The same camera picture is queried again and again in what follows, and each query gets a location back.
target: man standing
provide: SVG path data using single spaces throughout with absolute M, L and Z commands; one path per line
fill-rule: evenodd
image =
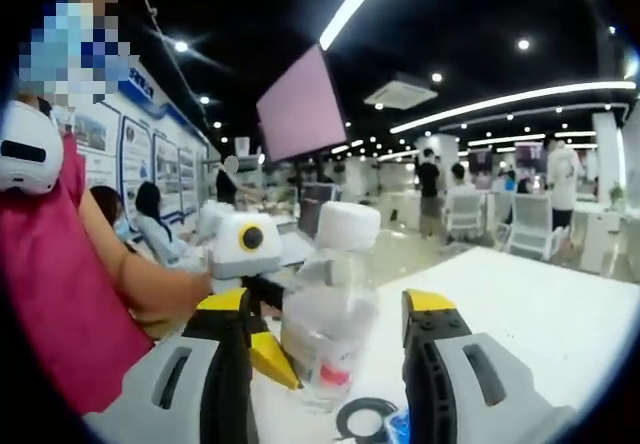
M 547 134 L 544 139 L 547 150 L 547 185 L 551 192 L 553 208 L 553 229 L 571 226 L 573 206 L 577 199 L 580 159 L 576 151 L 555 134 Z
M 425 162 L 418 166 L 420 181 L 420 235 L 423 239 L 438 233 L 442 227 L 441 200 L 438 197 L 440 170 L 435 164 L 435 154 L 431 149 L 423 152 Z

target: gray shorts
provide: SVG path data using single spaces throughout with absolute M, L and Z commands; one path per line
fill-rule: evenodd
M 433 219 L 440 219 L 442 215 L 442 200 L 439 197 L 421 197 L 420 214 Z

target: white t-shirt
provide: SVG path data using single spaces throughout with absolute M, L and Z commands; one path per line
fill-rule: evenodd
M 547 182 L 553 184 L 551 207 L 558 211 L 571 211 L 577 199 L 580 159 L 576 151 L 562 141 L 547 160 Z
M 476 191 L 476 186 L 474 186 L 470 182 L 463 182 L 462 184 L 454 184 L 451 189 L 447 191 L 447 197 L 444 202 L 445 210 L 451 209 L 451 205 L 453 202 L 453 196 L 457 196 L 460 194 L 471 194 Z

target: ceiling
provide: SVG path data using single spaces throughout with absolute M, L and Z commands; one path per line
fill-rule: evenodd
M 257 99 L 317 41 L 344 0 L 149 0 L 165 42 L 189 43 L 172 54 L 176 71 L 155 32 L 144 0 L 120 0 L 121 40 L 212 143 L 250 136 L 259 144 Z M 637 92 L 598 91 L 523 101 L 434 122 L 392 135 L 389 129 L 465 104 L 533 89 L 621 80 L 629 38 L 603 0 L 366 0 L 327 52 L 351 140 L 363 139 L 365 155 L 405 150 L 429 130 L 465 120 L 494 120 L 449 130 L 468 140 L 591 128 L 592 110 L 552 111 L 511 121 L 506 113 L 588 102 L 635 103 Z M 615 26 L 616 32 L 609 32 Z M 530 48 L 518 49 L 526 38 Z M 364 99 L 396 72 L 430 83 L 435 99 L 409 110 L 378 111 Z M 440 73 L 440 83 L 431 82 Z M 212 99 L 207 106 L 198 97 Z M 617 112 L 621 118 L 622 111 Z M 222 123 L 214 129 L 212 123 Z

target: floor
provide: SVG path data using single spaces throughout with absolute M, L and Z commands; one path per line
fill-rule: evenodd
M 579 242 L 583 229 L 577 229 Z M 610 252 L 603 266 L 602 275 L 623 282 L 633 282 L 631 269 L 626 259 L 624 233 L 610 235 Z M 391 224 L 380 232 L 380 236 L 372 250 L 370 269 L 377 286 L 387 284 L 401 277 L 429 269 L 451 259 L 470 246 L 443 248 L 438 239 L 423 240 L 417 232 L 407 230 L 402 224 Z M 577 272 L 580 262 L 581 247 L 576 246 L 563 265 Z

